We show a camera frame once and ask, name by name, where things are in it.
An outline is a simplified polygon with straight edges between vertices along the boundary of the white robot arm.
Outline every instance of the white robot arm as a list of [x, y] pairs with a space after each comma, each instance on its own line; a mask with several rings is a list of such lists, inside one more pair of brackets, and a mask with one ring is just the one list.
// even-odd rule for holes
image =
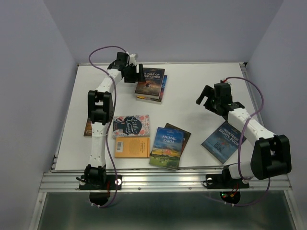
[[208, 97], [204, 104], [206, 109], [221, 115], [240, 132], [246, 126], [244, 136], [254, 146], [250, 161], [227, 165], [222, 174], [206, 175], [207, 179], [210, 178], [208, 188], [233, 188], [236, 184], [239, 188], [246, 188], [249, 185], [244, 184], [242, 179], [256, 177], [263, 180], [291, 171], [289, 139], [267, 130], [250, 117], [240, 102], [233, 102], [230, 84], [221, 81], [214, 88], [205, 86], [196, 103], [201, 104], [204, 97]]
[[117, 59], [108, 69], [108, 77], [94, 90], [88, 92], [88, 117], [92, 123], [92, 150], [79, 189], [106, 189], [105, 142], [114, 115], [112, 92], [122, 78], [125, 82], [145, 81], [143, 65], [136, 64], [136, 54], [118, 52]]

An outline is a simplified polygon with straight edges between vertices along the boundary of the white wall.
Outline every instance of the white wall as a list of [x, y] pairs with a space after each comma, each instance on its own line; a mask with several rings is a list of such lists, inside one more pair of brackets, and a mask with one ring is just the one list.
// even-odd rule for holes
[[0, 7], [0, 229], [27, 229], [76, 72], [42, 0]]
[[255, 50], [250, 78], [262, 89], [267, 128], [290, 139], [289, 174], [303, 219], [307, 221], [307, 1], [285, 0]]
[[[44, 0], [73, 57], [118, 45], [139, 61], [248, 61], [282, 0]], [[114, 50], [93, 57], [114, 60]]]

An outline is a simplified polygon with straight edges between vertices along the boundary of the orange book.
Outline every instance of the orange book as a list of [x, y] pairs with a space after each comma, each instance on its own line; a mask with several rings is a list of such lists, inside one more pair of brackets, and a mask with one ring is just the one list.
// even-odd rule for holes
[[116, 138], [115, 157], [149, 158], [149, 138]]

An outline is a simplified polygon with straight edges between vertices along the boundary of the book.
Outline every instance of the book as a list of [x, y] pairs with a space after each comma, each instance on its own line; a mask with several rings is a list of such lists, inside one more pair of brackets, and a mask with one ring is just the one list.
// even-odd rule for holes
[[86, 125], [85, 125], [85, 130], [84, 130], [84, 137], [91, 137], [92, 136], [92, 123], [91, 123], [91, 119], [88, 118], [86, 121]]
[[115, 116], [113, 138], [149, 136], [149, 115]]
[[137, 96], [136, 100], [137, 101], [141, 101], [141, 102], [150, 102], [150, 103], [154, 103], [154, 104], [162, 104], [162, 99], [163, 99], [163, 95], [164, 95], [164, 89], [165, 89], [166, 80], [167, 80], [167, 75], [164, 75], [159, 99], [154, 99], [154, 98], [150, 98], [150, 97]]
[[143, 68], [146, 82], [138, 82], [135, 95], [159, 99], [165, 69]]
[[180, 154], [180, 155], [182, 155], [182, 152], [183, 152], [184, 148], [185, 148], [186, 145], [187, 145], [187, 142], [188, 142], [188, 140], [189, 140], [189, 138], [190, 138], [190, 136], [191, 136], [191, 133], [189, 133], [189, 132], [187, 132], [187, 131], [185, 131], [185, 130], [183, 130], [183, 129], [181, 129], [181, 128], [178, 128], [178, 127], [176, 127], [176, 126], [174, 126], [174, 125], [171, 125], [170, 123], [167, 123], [167, 124], [165, 125], [165, 128], [172, 128], [172, 129], [176, 129], [176, 130], [179, 130], [179, 131], [184, 132], [184, 135], [183, 135], [183, 143], [182, 143], [182, 150], [181, 150], [181, 154]]
[[161, 128], [157, 130], [149, 164], [177, 170], [182, 151], [184, 132]]
[[149, 138], [116, 138], [115, 157], [148, 158]]
[[201, 145], [224, 164], [238, 149], [240, 135], [239, 130], [224, 122]]

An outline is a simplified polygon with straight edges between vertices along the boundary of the gray floor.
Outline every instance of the gray floor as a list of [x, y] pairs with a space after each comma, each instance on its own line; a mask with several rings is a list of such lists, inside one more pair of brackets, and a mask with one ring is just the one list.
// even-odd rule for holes
[[[263, 192], [243, 192], [240, 203]], [[49, 193], [40, 230], [290, 230], [293, 221], [282, 191], [259, 204], [229, 207], [211, 201], [209, 193], [118, 194], [113, 207], [92, 207], [87, 193]], [[211, 193], [218, 198], [218, 193]]]

